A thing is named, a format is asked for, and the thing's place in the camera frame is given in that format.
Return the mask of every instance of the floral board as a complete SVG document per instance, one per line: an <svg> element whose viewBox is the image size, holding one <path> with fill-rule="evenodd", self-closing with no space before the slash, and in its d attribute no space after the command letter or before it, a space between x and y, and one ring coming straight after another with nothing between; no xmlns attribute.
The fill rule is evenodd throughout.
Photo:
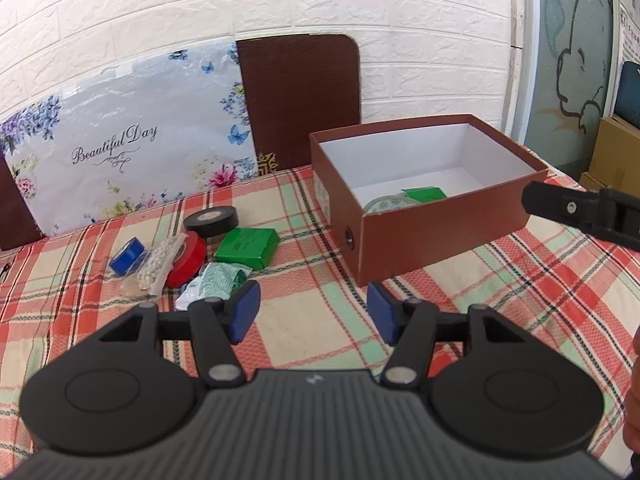
<svg viewBox="0 0 640 480"><path fill-rule="evenodd" d="M0 123L36 224L66 232L258 173L236 44L109 69Z"/></svg>

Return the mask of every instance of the black tape roll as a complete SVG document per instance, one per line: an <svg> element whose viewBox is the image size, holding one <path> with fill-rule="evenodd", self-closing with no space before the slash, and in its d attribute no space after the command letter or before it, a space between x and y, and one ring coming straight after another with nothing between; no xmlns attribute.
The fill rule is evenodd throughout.
<svg viewBox="0 0 640 480"><path fill-rule="evenodd" d="M211 238L238 227L238 212L227 205L208 207L187 216L182 225L186 231L196 231L201 238Z"/></svg>

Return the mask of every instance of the white brick wall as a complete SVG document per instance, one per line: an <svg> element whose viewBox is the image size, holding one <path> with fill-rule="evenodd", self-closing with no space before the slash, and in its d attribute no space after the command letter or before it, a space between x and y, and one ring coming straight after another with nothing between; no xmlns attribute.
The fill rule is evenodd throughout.
<svg viewBox="0 0 640 480"><path fill-rule="evenodd" d="M343 32L364 121L471 112L500 125L511 0L0 0L0 118L70 81L190 41Z"/></svg>

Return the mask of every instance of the checkered cloth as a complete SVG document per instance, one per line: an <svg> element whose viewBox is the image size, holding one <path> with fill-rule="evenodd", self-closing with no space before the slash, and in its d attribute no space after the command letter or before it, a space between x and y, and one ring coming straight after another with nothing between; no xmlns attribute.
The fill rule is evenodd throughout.
<svg viewBox="0 0 640 480"><path fill-rule="evenodd" d="M577 187L553 171L549 181ZM284 171L0 256L0 268L6 260L12 263L0 285L0 473L33 452L18 418L24 381L136 303L123 297L121 281L107 271L110 256L133 236L152 246L175 235L185 216L207 206L233 205L243 226L274 228L281 237L271 266L253 274L262 288L262 305L236 348L248 372L260 367L379 372L390 349L365 311L365 291L350 278L313 189L310 167ZM622 400L634 360L632 334L640 324L637 254L532 218L513 235L385 284L398 296L420 296L450 312L487 303L557 349L604 391L605 415L592 453L602 456L612 439L620 448ZM171 309L176 296L166 291L161 310ZM164 355L195 374L188 344L166 343ZM439 346L430 373L458 357L455 344ZM623 447L607 449L608 462L620 461L620 452L624 455ZM628 455L625 460L616 469L624 471Z"/></svg>

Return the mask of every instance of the silver bolt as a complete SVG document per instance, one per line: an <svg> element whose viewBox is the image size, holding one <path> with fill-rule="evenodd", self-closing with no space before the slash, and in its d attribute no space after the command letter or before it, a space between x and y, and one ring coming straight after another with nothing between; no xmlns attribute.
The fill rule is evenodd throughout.
<svg viewBox="0 0 640 480"><path fill-rule="evenodd" d="M409 384L415 381L418 374L413 368L394 366L385 372L386 379L394 384Z"/></svg>
<svg viewBox="0 0 640 480"><path fill-rule="evenodd" d="M214 381L233 381L241 374L235 365L215 365L209 368L209 377Z"/></svg>

